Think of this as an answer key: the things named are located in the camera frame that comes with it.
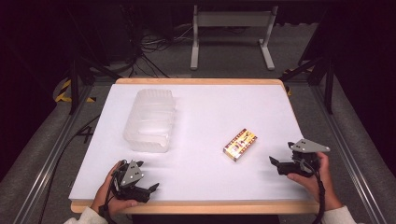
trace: metal rail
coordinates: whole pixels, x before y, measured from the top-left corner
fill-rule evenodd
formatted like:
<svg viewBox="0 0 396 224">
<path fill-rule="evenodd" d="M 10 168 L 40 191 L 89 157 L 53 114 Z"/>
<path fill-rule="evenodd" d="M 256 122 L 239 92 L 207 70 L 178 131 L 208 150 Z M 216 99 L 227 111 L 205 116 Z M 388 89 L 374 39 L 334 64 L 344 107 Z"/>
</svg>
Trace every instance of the metal rail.
<svg viewBox="0 0 396 224">
<path fill-rule="evenodd" d="M 323 93 L 320 91 L 318 86 L 311 86 L 311 90 L 314 93 L 315 99 L 317 100 L 323 114 L 325 115 L 327 123 L 332 129 L 332 132 L 340 147 L 341 158 L 346 165 L 349 175 L 355 184 L 359 195 L 361 196 L 361 200 L 363 201 L 364 207 L 366 208 L 370 219 L 374 224 L 386 224 L 387 221 L 382 215 L 382 212 L 375 201 L 374 195 L 370 191 L 367 181 L 364 175 L 361 173 L 361 170 L 347 145 L 346 139 L 342 135 L 334 117 L 327 112 L 326 106 L 323 104 Z"/>
<path fill-rule="evenodd" d="M 89 97 L 91 89 L 91 86 L 83 87 L 79 99 L 80 102 L 84 102 L 85 99 Z M 58 136 L 58 139 L 56 140 L 51 152 L 49 153 L 49 156 L 47 157 L 46 162 L 41 168 L 41 171 L 39 172 L 35 183 L 33 184 L 28 196 L 26 197 L 26 200 L 21 207 L 20 212 L 15 217 L 15 220 L 13 222 L 14 224 L 27 223 L 30 215 L 32 215 L 33 211 L 35 210 L 35 206 L 37 205 L 41 194 L 47 186 L 51 175 L 53 175 L 56 161 L 62 154 L 64 144 L 67 140 L 66 137 L 69 134 L 71 128 L 73 127 L 73 124 L 75 123 L 83 105 L 84 104 L 79 104 L 76 108 L 75 113 L 67 118 L 66 123 L 64 124 L 64 127 L 62 128 L 61 133 Z"/>
</svg>

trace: white table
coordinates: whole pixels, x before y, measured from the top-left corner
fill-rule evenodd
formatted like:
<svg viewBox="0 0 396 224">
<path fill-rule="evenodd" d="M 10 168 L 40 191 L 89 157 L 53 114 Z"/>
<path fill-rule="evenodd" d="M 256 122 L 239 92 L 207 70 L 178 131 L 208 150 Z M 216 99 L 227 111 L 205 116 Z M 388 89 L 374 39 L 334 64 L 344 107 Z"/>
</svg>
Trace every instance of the white table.
<svg viewBox="0 0 396 224">
<path fill-rule="evenodd" d="M 176 119 L 166 153 L 132 151 L 123 139 L 136 93 L 171 90 Z M 242 129 L 258 139 L 239 161 L 223 147 Z M 290 161 L 288 142 L 303 138 L 282 82 L 277 79 L 119 79 L 112 86 L 70 193 L 82 212 L 119 160 L 144 161 L 137 186 L 160 183 L 134 214 L 298 214 L 318 204 L 299 185 L 278 175 L 272 156 Z"/>
</svg>

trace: wooden table edge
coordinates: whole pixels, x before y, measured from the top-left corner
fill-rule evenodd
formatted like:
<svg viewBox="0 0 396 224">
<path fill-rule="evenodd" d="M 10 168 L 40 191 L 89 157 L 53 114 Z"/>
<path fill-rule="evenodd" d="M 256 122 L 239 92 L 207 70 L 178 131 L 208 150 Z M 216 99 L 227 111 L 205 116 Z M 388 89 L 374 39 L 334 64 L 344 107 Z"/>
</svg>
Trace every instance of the wooden table edge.
<svg viewBox="0 0 396 224">
<path fill-rule="evenodd" d="M 119 78 L 116 84 L 184 84 L 184 85 L 281 85 L 279 79 L 270 78 Z"/>
<path fill-rule="evenodd" d="M 72 201 L 71 210 L 82 213 L 92 201 Z M 281 202 L 148 202 L 122 211 L 125 214 L 315 214 L 315 201 Z"/>
</svg>

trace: white tabletop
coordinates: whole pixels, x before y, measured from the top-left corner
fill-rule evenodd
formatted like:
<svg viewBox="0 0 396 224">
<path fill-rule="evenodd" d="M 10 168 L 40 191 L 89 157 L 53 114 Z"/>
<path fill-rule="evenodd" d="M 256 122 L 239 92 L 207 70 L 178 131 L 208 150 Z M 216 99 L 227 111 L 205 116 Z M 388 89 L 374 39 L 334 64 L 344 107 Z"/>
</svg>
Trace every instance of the white tabletop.
<svg viewBox="0 0 396 224">
<path fill-rule="evenodd" d="M 170 90 L 176 118 L 165 153 L 132 151 L 122 137 L 138 91 Z M 258 136 L 239 161 L 222 149 L 242 129 Z M 288 142 L 303 138 L 282 85 L 114 84 L 70 193 L 92 200 L 119 160 L 144 161 L 137 186 L 160 183 L 148 203 L 309 201 L 299 185 L 278 175 L 269 156 L 291 161 Z"/>
</svg>

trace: small box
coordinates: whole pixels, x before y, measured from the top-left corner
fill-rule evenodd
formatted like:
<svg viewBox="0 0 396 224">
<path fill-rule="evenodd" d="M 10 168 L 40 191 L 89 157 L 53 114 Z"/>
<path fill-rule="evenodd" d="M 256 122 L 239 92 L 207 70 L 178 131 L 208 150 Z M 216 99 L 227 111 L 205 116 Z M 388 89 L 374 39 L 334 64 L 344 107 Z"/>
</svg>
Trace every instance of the small box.
<svg viewBox="0 0 396 224">
<path fill-rule="evenodd" d="M 224 147 L 223 152 L 233 161 L 238 161 L 256 139 L 254 133 L 244 129 Z"/>
</svg>

